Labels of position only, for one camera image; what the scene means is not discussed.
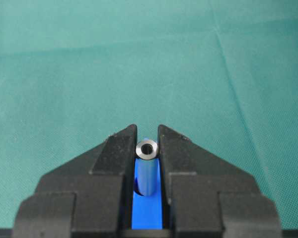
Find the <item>blue plastic insert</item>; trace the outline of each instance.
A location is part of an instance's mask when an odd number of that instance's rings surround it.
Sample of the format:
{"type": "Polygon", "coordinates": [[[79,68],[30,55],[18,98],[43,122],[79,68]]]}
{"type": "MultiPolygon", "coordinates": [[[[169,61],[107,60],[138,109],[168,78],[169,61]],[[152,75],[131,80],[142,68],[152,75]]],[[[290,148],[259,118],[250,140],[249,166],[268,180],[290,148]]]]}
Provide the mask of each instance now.
{"type": "MultiPolygon", "coordinates": [[[[162,206],[160,164],[158,160],[158,176],[156,191],[151,196],[141,196],[134,192],[132,229],[133,230],[159,230],[162,229],[162,206]]],[[[138,161],[135,162],[135,179],[137,178],[138,161]]]]}

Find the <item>green fabric backdrop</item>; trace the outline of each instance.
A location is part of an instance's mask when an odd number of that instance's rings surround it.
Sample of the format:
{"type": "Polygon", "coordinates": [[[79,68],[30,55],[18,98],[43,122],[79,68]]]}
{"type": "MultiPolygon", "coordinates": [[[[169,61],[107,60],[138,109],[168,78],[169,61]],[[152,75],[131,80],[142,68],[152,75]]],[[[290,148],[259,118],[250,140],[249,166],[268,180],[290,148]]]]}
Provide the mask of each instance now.
{"type": "Polygon", "coordinates": [[[131,123],[252,173],[298,229],[298,0],[0,0],[0,227],[131,123]]]}

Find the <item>metal tube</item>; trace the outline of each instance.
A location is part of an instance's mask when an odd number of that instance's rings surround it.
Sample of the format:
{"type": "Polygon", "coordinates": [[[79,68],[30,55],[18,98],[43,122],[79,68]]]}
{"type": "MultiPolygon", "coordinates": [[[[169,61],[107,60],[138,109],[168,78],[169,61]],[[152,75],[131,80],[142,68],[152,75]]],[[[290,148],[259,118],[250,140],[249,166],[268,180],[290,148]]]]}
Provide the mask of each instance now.
{"type": "Polygon", "coordinates": [[[158,145],[153,140],[144,140],[136,146],[138,155],[138,191],[143,196],[154,194],[158,173],[158,145]]]}

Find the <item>tube opening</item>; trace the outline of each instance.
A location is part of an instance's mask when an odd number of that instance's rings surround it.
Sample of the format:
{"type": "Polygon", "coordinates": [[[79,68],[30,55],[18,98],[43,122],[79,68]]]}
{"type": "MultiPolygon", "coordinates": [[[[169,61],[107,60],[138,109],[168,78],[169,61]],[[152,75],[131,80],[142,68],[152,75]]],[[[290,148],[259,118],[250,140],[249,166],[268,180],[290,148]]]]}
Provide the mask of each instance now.
{"type": "Polygon", "coordinates": [[[153,147],[150,144],[144,144],[141,147],[141,152],[144,153],[145,155],[150,155],[153,152],[153,147]]]}

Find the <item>black jaw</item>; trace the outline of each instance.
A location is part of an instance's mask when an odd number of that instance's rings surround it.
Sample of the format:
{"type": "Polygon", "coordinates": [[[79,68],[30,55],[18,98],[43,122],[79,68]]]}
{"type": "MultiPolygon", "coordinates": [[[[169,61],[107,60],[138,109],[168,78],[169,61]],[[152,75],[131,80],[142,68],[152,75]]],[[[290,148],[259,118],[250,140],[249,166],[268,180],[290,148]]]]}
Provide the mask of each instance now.
{"type": "Polygon", "coordinates": [[[164,230],[131,230],[136,142],[130,125],[42,176],[20,205],[12,237],[282,237],[275,205],[253,176],[164,125],[158,128],[164,230]]]}

